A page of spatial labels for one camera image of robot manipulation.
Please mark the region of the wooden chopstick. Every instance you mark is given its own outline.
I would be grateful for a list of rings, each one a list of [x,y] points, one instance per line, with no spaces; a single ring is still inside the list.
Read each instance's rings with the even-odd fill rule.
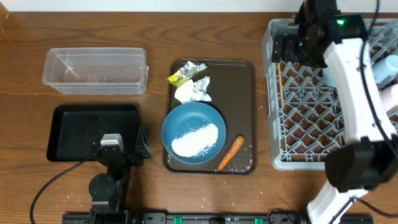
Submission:
[[[280,69],[280,63],[277,64],[277,71],[278,71],[278,76],[279,76],[279,88],[280,88],[280,102],[281,102],[281,107],[284,109],[284,90],[283,90],[283,84],[282,84],[282,70]]]

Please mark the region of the dark blue plate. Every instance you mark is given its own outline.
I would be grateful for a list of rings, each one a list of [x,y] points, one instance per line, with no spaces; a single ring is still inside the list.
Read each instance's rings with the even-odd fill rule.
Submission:
[[[180,157],[173,152],[171,144],[175,138],[213,123],[218,128],[218,140],[207,154],[197,157]],[[185,103],[174,108],[165,118],[162,126],[162,142],[165,150],[174,159],[184,164],[202,164],[213,159],[223,148],[226,141],[226,124],[214,107],[205,103]]]

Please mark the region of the white rice pile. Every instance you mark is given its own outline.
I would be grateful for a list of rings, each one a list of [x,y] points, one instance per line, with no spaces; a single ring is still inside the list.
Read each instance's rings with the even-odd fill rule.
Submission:
[[[185,133],[172,141],[174,153],[180,157],[197,157],[207,154],[218,140],[218,128],[210,123]]]

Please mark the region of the light blue bowl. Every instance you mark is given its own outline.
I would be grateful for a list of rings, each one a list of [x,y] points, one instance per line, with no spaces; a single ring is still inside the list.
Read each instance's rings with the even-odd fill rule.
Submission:
[[[336,88],[334,76],[328,67],[322,69],[322,75],[325,80],[325,85]]]

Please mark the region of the light blue cup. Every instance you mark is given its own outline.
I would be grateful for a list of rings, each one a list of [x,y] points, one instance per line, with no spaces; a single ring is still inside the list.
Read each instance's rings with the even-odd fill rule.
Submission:
[[[375,82],[382,83],[386,78],[397,75],[398,56],[389,55],[372,67]]]

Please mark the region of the white pink cup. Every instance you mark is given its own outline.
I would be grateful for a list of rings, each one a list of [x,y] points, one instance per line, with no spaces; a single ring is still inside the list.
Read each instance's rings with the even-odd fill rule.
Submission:
[[[394,84],[380,92],[380,97],[384,110],[388,113],[397,109],[398,104],[398,84]]]

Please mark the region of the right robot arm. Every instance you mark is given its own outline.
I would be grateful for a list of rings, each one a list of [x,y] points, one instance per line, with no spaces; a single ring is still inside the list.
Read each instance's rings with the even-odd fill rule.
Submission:
[[[327,180],[296,221],[339,223],[352,204],[397,172],[397,133],[371,68],[373,26],[360,14],[342,14],[335,1],[304,1],[295,23],[296,34],[276,37],[271,60],[329,68],[345,124],[345,145],[327,155]]]

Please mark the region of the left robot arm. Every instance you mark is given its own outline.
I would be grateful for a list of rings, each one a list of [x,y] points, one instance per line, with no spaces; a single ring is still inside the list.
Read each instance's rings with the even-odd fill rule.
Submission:
[[[92,208],[90,223],[137,223],[136,213],[127,208],[131,168],[141,166],[152,153],[145,129],[140,126],[135,145],[129,149],[120,134],[104,134],[90,150],[91,157],[107,167],[107,172],[94,176],[88,190]]]

